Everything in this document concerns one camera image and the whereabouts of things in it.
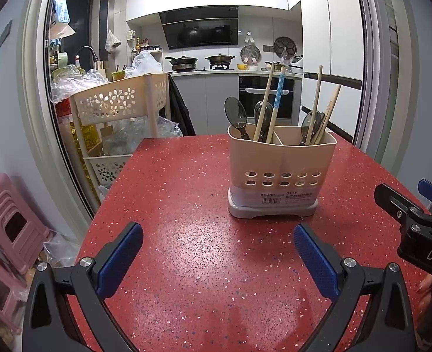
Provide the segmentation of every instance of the oven handle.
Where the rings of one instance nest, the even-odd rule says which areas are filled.
[[[250,88],[246,88],[245,91],[247,91],[250,94],[264,94],[265,93],[265,89],[250,89]],[[289,90],[283,90],[282,91],[282,95],[288,95],[289,94]],[[270,95],[276,95],[276,90],[270,90]]]

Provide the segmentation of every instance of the metal bolt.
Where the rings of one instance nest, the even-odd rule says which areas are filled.
[[[396,273],[396,272],[400,271],[400,266],[397,265],[396,263],[391,263],[389,265],[389,269]]]
[[[38,271],[44,271],[44,270],[46,270],[47,267],[48,267],[48,265],[46,264],[46,262],[42,262],[42,263],[38,264],[37,270]]]
[[[353,258],[345,258],[344,264],[349,268],[353,268],[356,265],[356,261]]]
[[[86,268],[92,264],[92,258],[89,258],[89,257],[82,258],[81,261],[79,262],[79,264],[83,268]]]

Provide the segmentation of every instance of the oven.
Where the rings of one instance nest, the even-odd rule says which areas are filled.
[[[276,90],[279,78],[271,80],[270,95],[268,102],[275,104]],[[240,75],[239,76],[239,100],[242,103],[249,123],[254,123],[253,111],[257,102],[262,101],[267,88],[268,77],[262,75]],[[286,78],[283,86],[284,95],[278,110],[278,126],[297,126],[299,120],[299,107],[294,102],[294,79]]]

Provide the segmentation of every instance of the black range hood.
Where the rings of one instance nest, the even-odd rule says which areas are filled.
[[[169,49],[238,45],[239,7],[199,6],[160,13]]]

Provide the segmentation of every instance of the speckled tabletop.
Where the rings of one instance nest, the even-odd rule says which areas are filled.
[[[144,229],[139,255],[106,300],[141,352],[297,351],[330,304],[292,244],[298,218],[229,214],[228,158],[225,135],[145,139],[87,233],[79,257],[94,256],[130,221]],[[396,261],[415,309],[424,272],[397,256],[399,225],[374,203],[381,182],[417,201],[338,138],[316,214],[302,221],[362,265]],[[100,351],[75,298],[71,302],[88,345]],[[365,305],[362,297],[339,351],[354,336]]]

